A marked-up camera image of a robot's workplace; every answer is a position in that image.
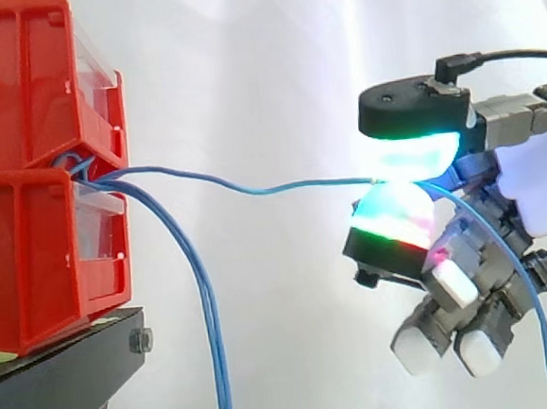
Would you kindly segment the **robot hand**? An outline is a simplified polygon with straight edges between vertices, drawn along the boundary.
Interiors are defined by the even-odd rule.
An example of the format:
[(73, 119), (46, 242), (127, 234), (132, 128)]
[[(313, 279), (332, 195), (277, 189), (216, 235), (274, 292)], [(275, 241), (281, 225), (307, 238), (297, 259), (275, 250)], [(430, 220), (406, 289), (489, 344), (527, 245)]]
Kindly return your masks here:
[(393, 353), (410, 374), (449, 349), (471, 376), (493, 372), (547, 292), (547, 83), (473, 103), (435, 77), (390, 81), (359, 96), (358, 128), (375, 179), (344, 253), (360, 284), (426, 295)]

